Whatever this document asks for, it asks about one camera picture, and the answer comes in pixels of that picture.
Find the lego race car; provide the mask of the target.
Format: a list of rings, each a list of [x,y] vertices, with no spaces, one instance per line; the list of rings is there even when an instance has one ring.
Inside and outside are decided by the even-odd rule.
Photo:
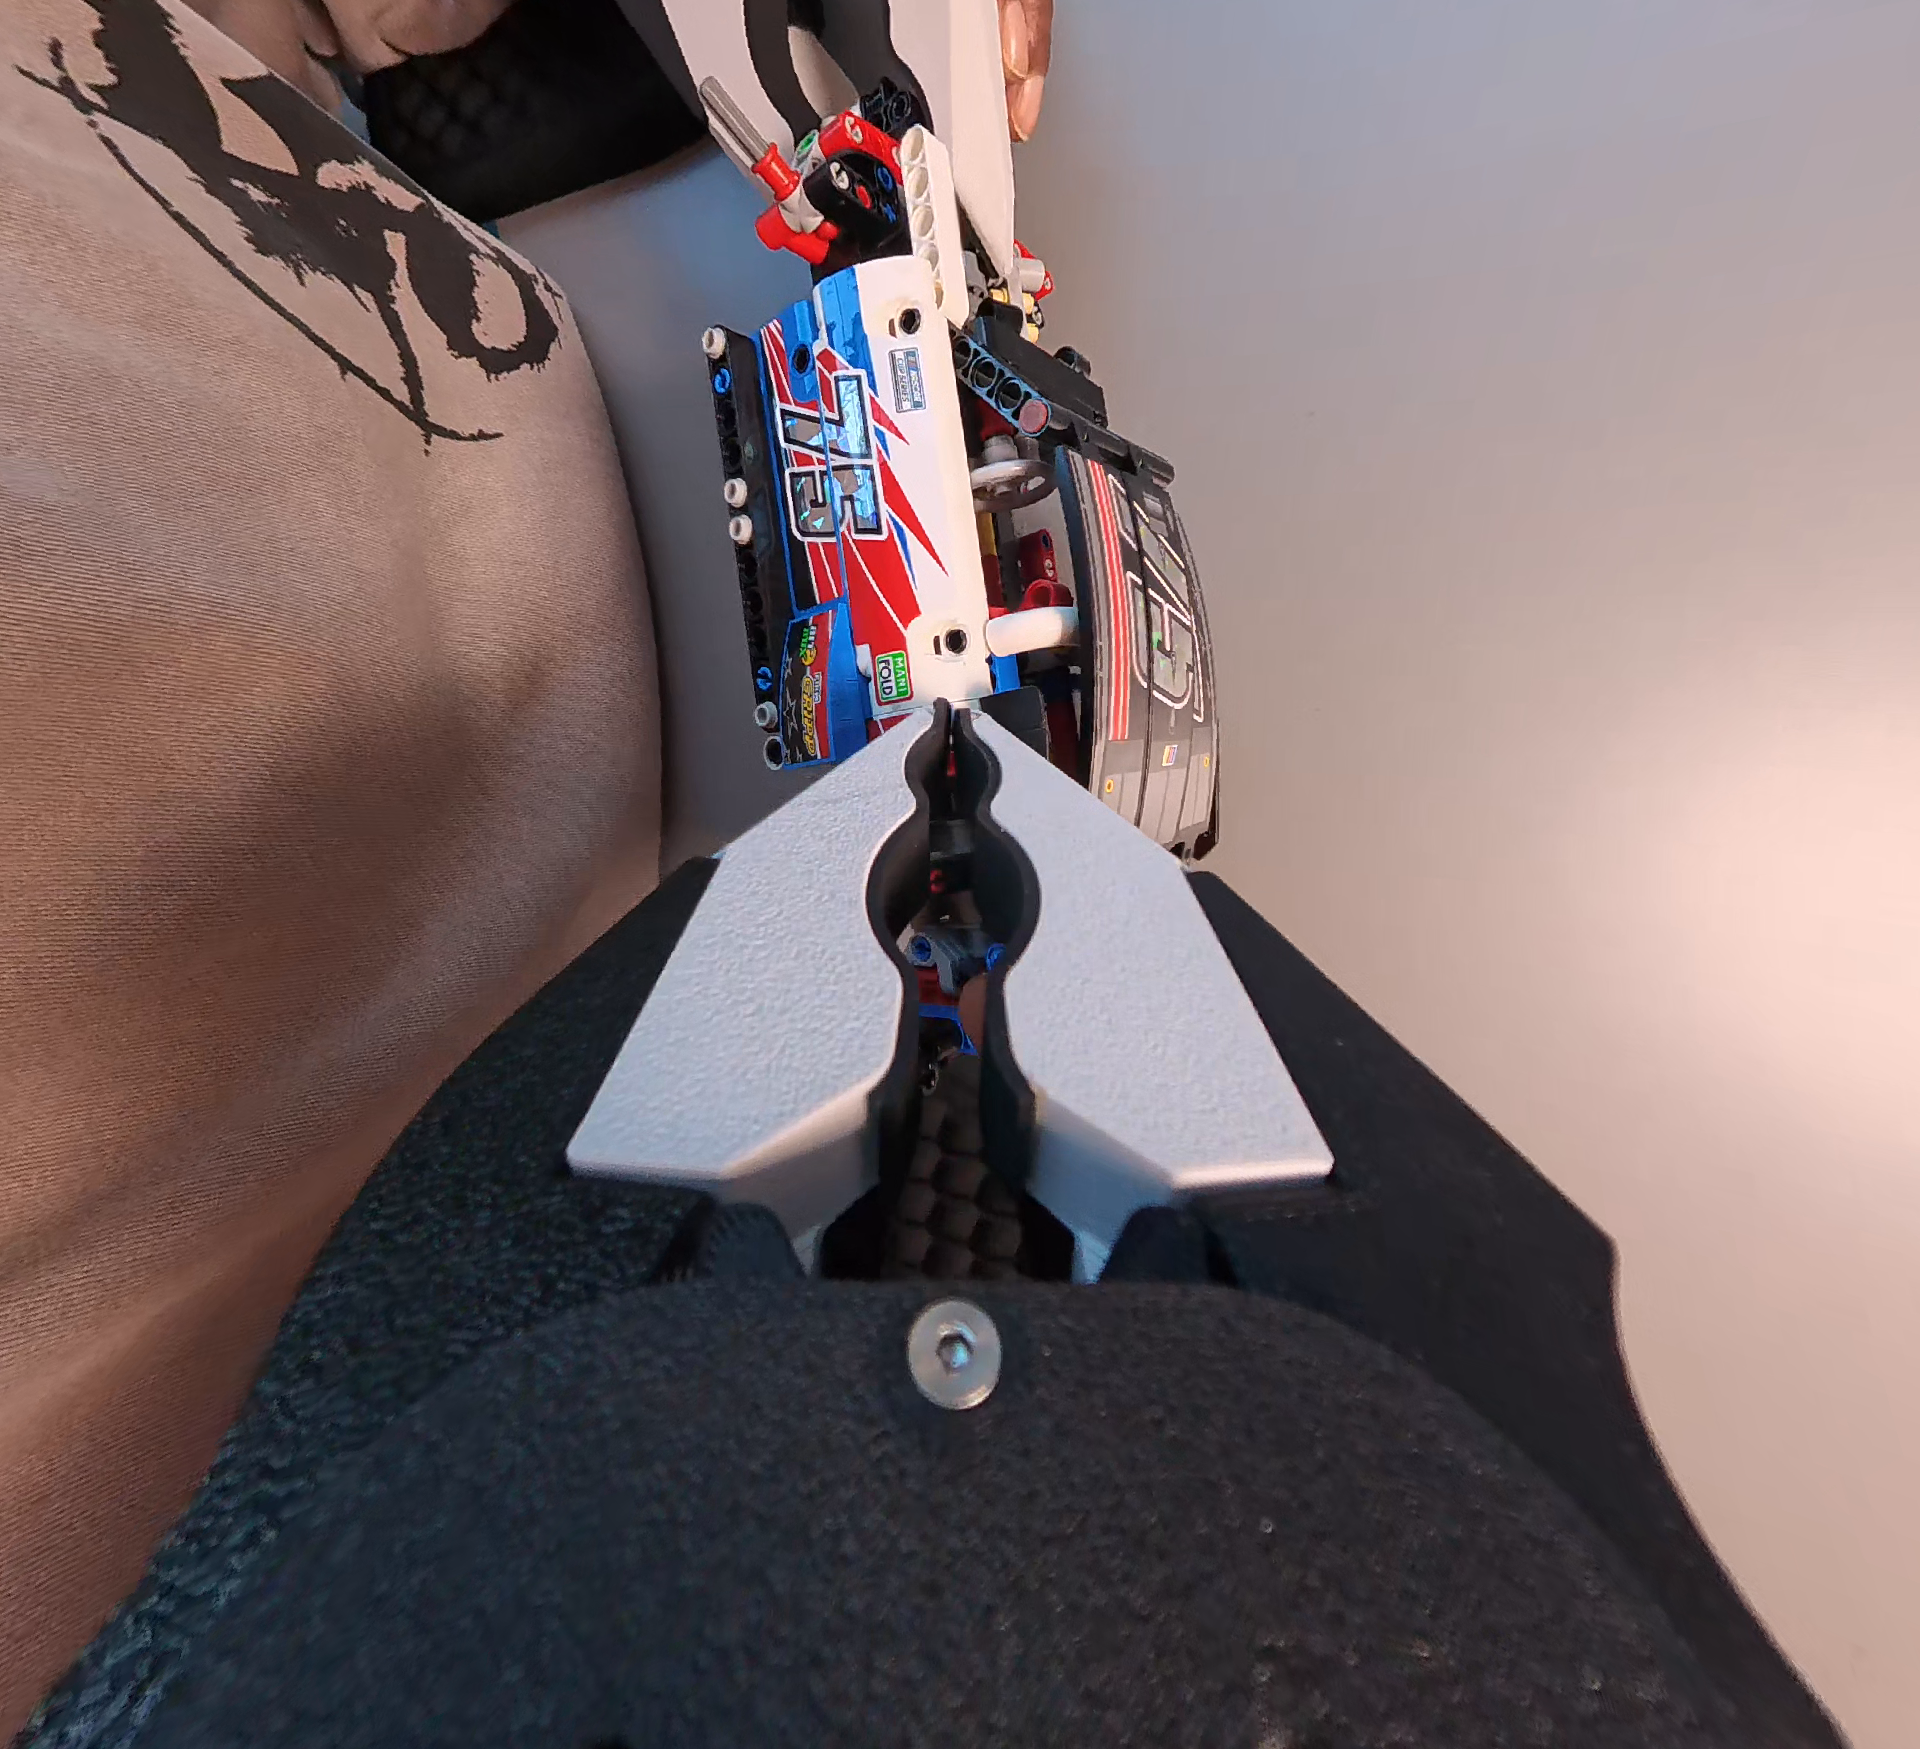
[[[845,762],[947,700],[1158,845],[1217,845],[1212,636],[1173,470],[1034,335],[1051,277],[967,248],[943,144],[891,82],[782,152],[703,82],[807,295],[703,339],[771,771]]]

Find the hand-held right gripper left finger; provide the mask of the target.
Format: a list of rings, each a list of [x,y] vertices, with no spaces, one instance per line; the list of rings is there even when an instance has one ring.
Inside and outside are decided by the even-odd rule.
[[[925,898],[951,707],[910,712],[721,856],[567,1165],[773,1210],[815,1276],[915,1149]]]

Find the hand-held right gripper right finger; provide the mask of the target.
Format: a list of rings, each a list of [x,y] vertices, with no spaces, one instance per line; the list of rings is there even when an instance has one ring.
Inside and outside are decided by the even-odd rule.
[[[989,719],[982,805],[1038,874],[1001,967],[1034,1094],[1030,1194],[1093,1281],[1126,1218],[1198,1194],[1325,1180],[1332,1155],[1177,860]]]

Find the person's torso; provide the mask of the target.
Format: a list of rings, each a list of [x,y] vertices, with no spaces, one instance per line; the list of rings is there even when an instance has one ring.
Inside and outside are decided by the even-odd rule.
[[[5,1736],[410,1116],[660,865],[562,290],[293,0],[5,0]]]

